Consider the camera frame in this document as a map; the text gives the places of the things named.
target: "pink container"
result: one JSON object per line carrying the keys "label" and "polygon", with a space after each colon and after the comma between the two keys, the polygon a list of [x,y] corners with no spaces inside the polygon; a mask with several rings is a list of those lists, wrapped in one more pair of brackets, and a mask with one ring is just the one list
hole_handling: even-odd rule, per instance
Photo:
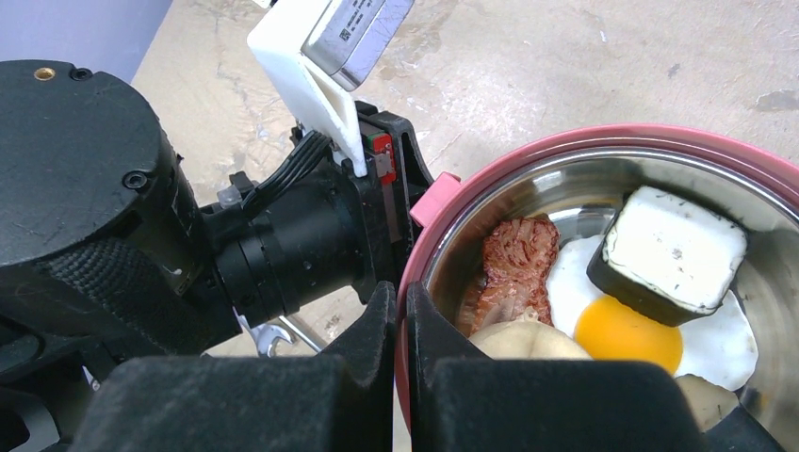
{"label": "pink container", "polygon": [[547,137],[508,153],[463,183],[456,176],[443,173],[413,209],[414,219],[424,230],[411,253],[398,293],[399,340],[395,354],[395,373],[399,403],[409,429],[408,344],[405,325],[405,293],[408,284],[422,279],[436,247],[453,220],[487,188],[508,174],[549,157],[607,146],[656,148],[698,157],[757,182],[779,196],[787,205],[799,206],[799,169],[790,162],[728,137],[654,124],[590,127]]}

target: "egg yolk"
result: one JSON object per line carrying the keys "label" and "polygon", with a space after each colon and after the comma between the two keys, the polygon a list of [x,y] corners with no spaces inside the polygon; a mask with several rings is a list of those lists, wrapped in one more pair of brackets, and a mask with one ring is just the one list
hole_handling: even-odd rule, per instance
{"label": "egg yolk", "polygon": [[575,341],[595,360],[646,361],[671,375],[682,360],[682,336],[677,328],[638,314],[607,295],[582,312]]}

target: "white 3d-printed bracket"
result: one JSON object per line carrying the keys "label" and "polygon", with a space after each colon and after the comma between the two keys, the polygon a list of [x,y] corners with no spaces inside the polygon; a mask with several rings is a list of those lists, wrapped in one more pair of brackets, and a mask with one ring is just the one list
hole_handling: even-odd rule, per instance
{"label": "white 3d-printed bracket", "polygon": [[307,129],[330,137],[338,164],[352,161],[355,175],[367,175],[355,102],[317,64],[302,54],[302,45],[331,0],[284,0],[275,4],[247,37],[288,110]]}

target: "wire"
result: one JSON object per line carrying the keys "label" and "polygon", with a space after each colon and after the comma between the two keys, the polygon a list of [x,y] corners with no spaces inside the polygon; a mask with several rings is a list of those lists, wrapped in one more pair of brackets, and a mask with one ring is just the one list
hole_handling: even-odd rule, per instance
{"label": "wire", "polygon": [[333,141],[319,132],[311,131],[297,143],[280,167],[251,191],[241,209],[248,218],[255,218],[267,206],[285,194],[288,188],[307,176],[328,152]]}

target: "concrete floor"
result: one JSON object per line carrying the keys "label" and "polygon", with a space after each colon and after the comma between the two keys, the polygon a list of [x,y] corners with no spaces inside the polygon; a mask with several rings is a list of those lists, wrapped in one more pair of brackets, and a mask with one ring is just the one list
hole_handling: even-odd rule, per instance
{"label": "concrete floor", "polygon": [[[290,150],[294,120],[245,42],[264,12],[250,0],[174,0],[134,80],[200,202],[229,173],[263,179]],[[354,96],[409,118],[434,175],[467,177],[537,138],[621,121],[705,129],[799,162],[799,7],[416,0]],[[341,290],[301,315],[333,339],[362,311]],[[252,341],[214,353],[251,354]]]}

